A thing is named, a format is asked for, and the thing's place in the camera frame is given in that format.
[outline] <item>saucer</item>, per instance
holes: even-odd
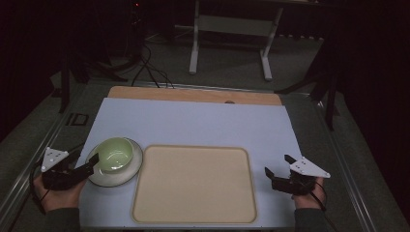
[[[132,159],[127,166],[115,172],[106,172],[102,171],[97,163],[94,165],[94,174],[89,177],[91,182],[102,187],[115,187],[124,184],[138,172],[142,164],[142,150],[135,141],[127,139],[133,147]],[[96,148],[90,152],[86,159],[87,161],[95,155]]]

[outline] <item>person's right hand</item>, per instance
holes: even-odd
[[[42,205],[47,213],[61,208],[78,208],[79,195],[86,182],[84,180],[68,190],[48,191],[44,188],[43,177],[40,175],[34,180],[34,186],[40,198],[45,196]]]
[[[316,178],[316,183],[323,187],[323,177]],[[326,194],[324,189],[315,184],[314,190],[312,191],[314,195],[325,205]],[[292,199],[295,201],[296,209],[321,209],[319,203],[310,194],[306,195],[292,195]]]

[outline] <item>white triangular marker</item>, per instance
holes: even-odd
[[[290,169],[304,176],[324,177],[330,178],[331,174],[322,168],[318,167],[313,162],[305,157],[290,164]]]
[[[62,152],[47,147],[44,152],[44,159],[42,165],[42,172],[48,171],[55,164],[59,163],[69,155],[68,152]]]

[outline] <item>white tabletop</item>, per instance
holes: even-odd
[[[104,99],[77,165],[109,137],[123,136],[144,150],[152,144],[241,147],[248,151],[257,219],[250,224],[140,224],[131,210],[137,176],[115,188],[88,182],[80,197],[83,227],[94,228],[223,228],[292,227],[290,195],[271,188],[264,167],[279,177],[289,175],[288,154],[301,152],[284,106],[189,101]]]

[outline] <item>dark sleeve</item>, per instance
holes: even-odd
[[[79,209],[65,208],[48,212],[45,215],[45,232],[79,232]]]
[[[295,210],[296,232],[327,232],[325,213],[319,209]]]

